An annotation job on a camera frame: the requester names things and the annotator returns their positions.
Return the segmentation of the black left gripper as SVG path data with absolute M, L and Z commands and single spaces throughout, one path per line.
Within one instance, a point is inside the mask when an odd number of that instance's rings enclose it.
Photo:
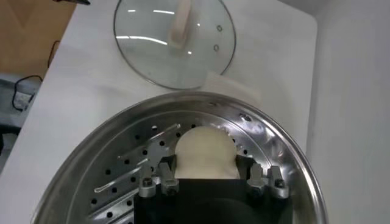
M 53 0 L 54 2 L 71 2 L 75 4 L 82 4 L 82 5 L 90 5 L 91 2 L 89 0 Z

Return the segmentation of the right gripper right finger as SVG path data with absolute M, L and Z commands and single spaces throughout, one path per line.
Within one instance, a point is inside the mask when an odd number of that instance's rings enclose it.
M 259 197 L 268 192 L 273 198 L 289 198 L 289 186 L 283 179 L 279 166 L 271 166 L 265 174 L 260 163 L 241 155 L 236 156 L 236 166 L 239 177 Z

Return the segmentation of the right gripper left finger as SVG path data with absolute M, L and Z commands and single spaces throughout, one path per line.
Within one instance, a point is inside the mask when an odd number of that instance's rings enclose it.
M 176 155 L 162 157 L 154 170 L 160 179 L 161 193 L 168 197 L 175 196 L 179 192 L 179 180 L 175 177 Z M 152 198 L 157 194 L 151 166 L 141 166 L 138 194 L 141 198 Z

